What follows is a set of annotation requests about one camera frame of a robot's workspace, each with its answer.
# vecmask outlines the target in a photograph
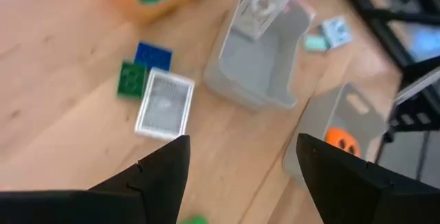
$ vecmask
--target black furniture frame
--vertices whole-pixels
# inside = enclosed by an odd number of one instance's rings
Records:
[[[440,222],[440,190],[300,134],[296,154],[324,224]]]
[[[393,12],[392,10],[375,8],[370,0],[349,1],[393,62],[401,70],[403,78],[400,90],[417,82],[418,79],[423,78],[440,65],[440,56],[416,63],[416,60],[388,26],[389,21],[440,25],[440,10],[435,0],[419,0],[423,10],[421,13]],[[386,143],[393,141],[394,133],[425,131],[425,140],[427,140],[430,131],[438,131],[440,129],[439,93],[430,85],[424,87],[421,91],[417,91],[417,94],[405,102],[396,103],[391,112],[389,123],[390,130],[383,136],[376,163],[379,162]],[[425,153],[425,149],[426,146],[423,146],[422,155]]]

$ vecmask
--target black metal rack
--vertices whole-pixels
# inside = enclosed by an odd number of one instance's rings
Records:
[[[440,65],[440,57],[423,62],[416,62],[408,50],[402,45],[395,33],[388,26],[390,21],[420,23],[424,25],[440,25],[440,2],[438,0],[418,0],[421,4],[420,13],[394,12],[375,8],[370,0],[349,0],[362,17],[368,28],[376,36],[394,63],[401,69],[403,78],[400,91],[408,91],[408,86],[420,87],[418,80],[432,73]],[[430,84],[423,89],[414,91],[413,96],[403,102],[396,102],[390,115],[390,130],[383,136],[376,158],[380,160],[386,143],[392,142],[395,132],[438,131],[440,129],[440,96]]]

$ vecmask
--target gray plastic basket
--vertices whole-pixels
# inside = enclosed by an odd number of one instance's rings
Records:
[[[306,133],[325,140],[329,127],[338,127],[352,134],[359,142],[363,159],[366,159],[371,141],[387,130],[382,116],[351,83],[311,98],[283,157],[284,170],[304,186],[296,156],[298,134]]]
[[[311,18],[294,0],[257,41],[232,29],[239,4],[229,11],[204,72],[205,83],[217,93],[253,109],[293,108],[290,93],[296,46]]]

